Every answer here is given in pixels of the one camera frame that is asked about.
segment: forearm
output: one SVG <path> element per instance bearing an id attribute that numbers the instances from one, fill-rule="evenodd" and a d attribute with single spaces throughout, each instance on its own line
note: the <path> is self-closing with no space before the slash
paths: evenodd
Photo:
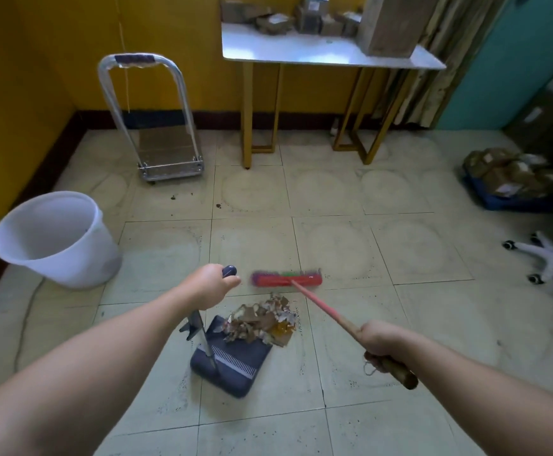
<path id="1" fill-rule="evenodd" d="M 553 395 L 416 333 L 396 357 L 489 455 L 553 454 Z"/>
<path id="2" fill-rule="evenodd" d="M 92 454 L 191 312 L 190 298 L 174 288 L 70 339 L 0 386 L 0 456 Z"/>

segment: hand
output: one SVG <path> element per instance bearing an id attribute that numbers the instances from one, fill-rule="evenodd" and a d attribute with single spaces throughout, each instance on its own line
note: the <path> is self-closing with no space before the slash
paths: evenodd
<path id="1" fill-rule="evenodd" d="M 407 329 L 391 323 L 371 320 L 361 327 L 360 343 L 365 347 L 364 358 L 372 363 L 375 369 L 381 373 L 387 373 L 382 366 L 380 357 L 391 356 L 395 360 L 399 356 L 399 347 L 404 338 L 409 335 Z"/>
<path id="2" fill-rule="evenodd" d="M 224 266 L 207 264 L 189 274 L 178 286 L 189 296 L 191 310 L 207 310 L 220 303 L 235 286 L 241 284 L 236 275 L 222 278 Z"/>

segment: metal trolley handle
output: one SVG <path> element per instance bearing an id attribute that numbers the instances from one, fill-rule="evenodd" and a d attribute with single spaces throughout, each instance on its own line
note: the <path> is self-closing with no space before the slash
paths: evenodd
<path id="1" fill-rule="evenodd" d="M 194 146 L 194 153 L 196 154 L 196 159 L 199 159 L 199 150 L 196 146 L 196 137 L 194 137 L 194 118 L 192 117 L 192 112 L 188 105 L 188 92 L 186 90 L 186 83 L 183 80 L 183 75 L 181 70 L 176 66 L 175 62 L 170 59 L 167 59 L 160 54 L 154 53 L 124 53 L 124 54 L 109 54 L 100 60 L 97 66 L 97 74 L 99 76 L 99 83 L 101 84 L 101 90 L 103 91 L 103 96 L 105 102 L 107 102 L 108 107 L 110 107 L 110 113 L 112 118 L 116 123 L 116 127 L 126 134 L 129 144 L 135 149 L 135 155 L 137 162 L 140 167 L 143 166 L 143 162 L 139 157 L 137 151 L 137 146 L 135 141 L 130 136 L 129 131 L 124 125 L 122 109 L 116 98 L 116 93 L 114 91 L 114 86 L 112 84 L 112 79 L 110 78 L 110 70 L 114 67 L 119 68 L 146 68 L 146 67 L 156 67 L 158 65 L 163 65 L 169 69 L 175 83 L 177 84 L 177 91 L 179 92 L 179 100 L 181 108 L 183 109 L 183 116 L 186 122 L 186 128 L 188 133 L 191 134 L 192 144 Z"/>

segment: white tabletop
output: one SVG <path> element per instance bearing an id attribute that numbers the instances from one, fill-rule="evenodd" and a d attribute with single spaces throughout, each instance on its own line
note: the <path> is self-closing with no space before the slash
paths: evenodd
<path id="1" fill-rule="evenodd" d="M 366 56 L 352 38 L 301 35 L 265 35 L 252 25 L 222 23 L 222 53 L 227 60 L 283 62 L 323 66 L 381 68 L 429 68 L 446 66 L 422 46 L 416 46 L 411 58 Z"/>

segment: bucket rim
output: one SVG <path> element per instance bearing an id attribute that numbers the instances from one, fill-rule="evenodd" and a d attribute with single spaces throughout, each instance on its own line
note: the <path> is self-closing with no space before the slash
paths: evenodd
<path id="1" fill-rule="evenodd" d="M 86 195 L 82 192 L 76 192 L 76 191 L 72 191 L 72 190 L 57 190 L 57 191 L 54 191 L 54 192 L 48 192 L 48 193 L 45 193 L 45 194 L 42 194 L 42 195 L 38 195 L 37 197 L 34 197 L 34 198 L 30 198 L 28 201 L 23 202 L 21 205 L 15 206 L 12 210 L 10 210 L 7 213 L 6 216 L 4 216 L 0 220 L 0 228 L 4 227 L 4 224 L 7 222 L 7 220 L 12 219 L 13 216 L 15 216 L 16 214 L 21 212 L 21 210 L 23 210 L 26 207 L 29 207 L 30 205 L 33 205 L 35 203 L 40 203 L 43 200 L 45 200 L 47 197 L 80 198 L 80 199 L 83 199 L 83 200 L 86 200 L 86 201 L 90 202 L 95 207 L 95 214 L 94 214 L 94 217 L 93 217 L 93 222 L 90 223 L 89 229 L 86 232 L 84 232 L 84 234 L 82 234 L 82 236 L 80 236 L 80 238 L 78 238 L 74 243 L 69 245 L 67 248 L 62 249 L 58 253 L 51 254 L 49 256 L 44 256 L 44 258 L 15 259 L 15 258 L 11 258 L 9 256 L 9 259 L 6 259 L 3 255 L 3 253 L 1 253 L 2 250 L 0 250 L 0 259 L 2 259 L 3 261 L 5 261 L 9 264 L 15 264 L 17 266 L 26 266 L 28 263 L 37 263 L 37 262 L 39 262 L 41 260 L 44 260 L 44 259 L 54 258 L 55 256 L 59 256 L 60 254 L 63 254 L 66 251 L 72 249 L 72 247 L 77 245 L 84 237 L 86 237 L 87 235 L 89 235 L 92 232 L 93 226 L 95 226 L 97 224 L 97 222 L 102 220 L 102 215 L 103 214 L 101 213 L 101 210 L 99 209 L 99 206 L 97 205 L 97 202 L 95 200 L 93 200 L 90 196 L 88 196 L 88 195 Z"/>

